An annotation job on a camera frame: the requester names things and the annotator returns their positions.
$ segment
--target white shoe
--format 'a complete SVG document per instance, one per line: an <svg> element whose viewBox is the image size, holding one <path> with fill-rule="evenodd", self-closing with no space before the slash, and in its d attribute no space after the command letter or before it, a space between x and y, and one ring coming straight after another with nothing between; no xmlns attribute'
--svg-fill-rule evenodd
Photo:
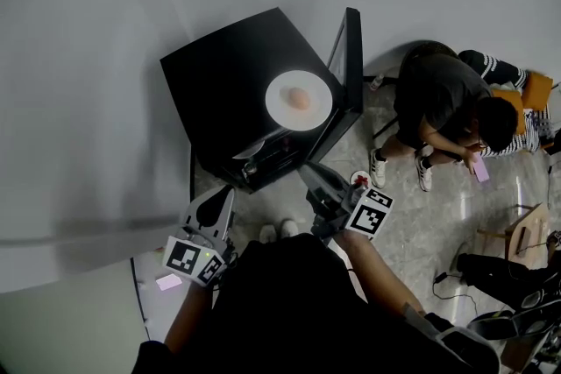
<svg viewBox="0 0 561 374"><path fill-rule="evenodd" d="M417 173L419 175L419 186L425 192L430 192L432 188L432 172L429 168L424 168L421 165L423 156L420 154L415 156L415 166L417 167Z"/></svg>
<svg viewBox="0 0 561 374"><path fill-rule="evenodd" d="M372 183L377 188L384 188L384 186L386 185L387 161L381 162L376 159L374 153L376 153L377 150L377 148L374 148L370 152L370 178L372 179Z"/></svg>
<svg viewBox="0 0 561 374"><path fill-rule="evenodd" d="M277 241L277 229L272 224L266 224L259 233L260 243L274 243Z"/></svg>
<svg viewBox="0 0 561 374"><path fill-rule="evenodd" d="M294 220L285 220L280 225L280 238L294 237L298 234L300 234L300 230Z"/></svg>

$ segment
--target black pants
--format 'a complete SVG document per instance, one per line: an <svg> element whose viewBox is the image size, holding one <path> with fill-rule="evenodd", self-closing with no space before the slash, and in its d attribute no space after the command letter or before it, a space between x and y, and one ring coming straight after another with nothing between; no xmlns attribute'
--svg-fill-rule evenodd
<svg viewBox="0 0 561 374"><path fill-rule="evenodd" d="M524 298L537 291L551 275L547 268L529 270L504 258L473 254L460 254L458 270L464 274L467 285L477 287L514 310L519 310Z"/></svg>

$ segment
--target chair leg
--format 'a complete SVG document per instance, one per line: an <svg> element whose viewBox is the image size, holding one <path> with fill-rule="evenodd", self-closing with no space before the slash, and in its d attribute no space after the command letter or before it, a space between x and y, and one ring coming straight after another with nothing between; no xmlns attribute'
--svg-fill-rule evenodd
<svg viewBox="0 0 561 374"><path fill-rule="evenodd" d="M488 236L488 237L502 238L504 240L506 240L508 238L508 236L506 236L505 234L497 234L496 232L488 232L484 229L477 229L477 233L478 234L483 234L484 236Z"/></svg>
<svg viewBox="0 0 561 374"><path fill-rule="evenodd" d="M380 131L378 131L376 134L374 134L372 136L372 139L377 138L380 134L382 134L384 131L386 131L390 126L392 126L396 122L397 122L397 117L394 117L392 120L390 120L388 123L386 123L384 125L384 128L382 128Z"/></svg>

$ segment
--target red object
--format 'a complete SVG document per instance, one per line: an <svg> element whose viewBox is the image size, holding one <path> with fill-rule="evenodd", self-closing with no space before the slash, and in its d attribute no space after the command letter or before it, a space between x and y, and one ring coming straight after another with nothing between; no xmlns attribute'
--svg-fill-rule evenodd
<svg viewBox="0 0 561 374"><path fill-rule="evenodd" d="M357 177L357 180L355 181L355 184L362 184L363 186L368 187L368 178L359 175Z"/></svg>

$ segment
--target pink phone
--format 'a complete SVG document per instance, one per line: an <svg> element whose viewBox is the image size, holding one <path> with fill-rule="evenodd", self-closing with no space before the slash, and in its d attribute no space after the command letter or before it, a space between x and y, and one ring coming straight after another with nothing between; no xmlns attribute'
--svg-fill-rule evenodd
<svg viewBox="0 0 561 374"><path fill-rule="evenodd" d="M158 284L158 287L163 292L164 290L168 290L169 288L180 286L182 282L179 276L170 273L162 278L156 279L156 284Z"/></svg>
<svg viewBox="0 0 561 374"><path fill-rule="evenodd" d="M483 158L481 158L481 154L475 153L475 158L477 159L477 162L473 164L473 170L475 171L475 177L477 178L477 181L487 181L489 179L489 172L485 167L485 163L483 162Z"/></svg>

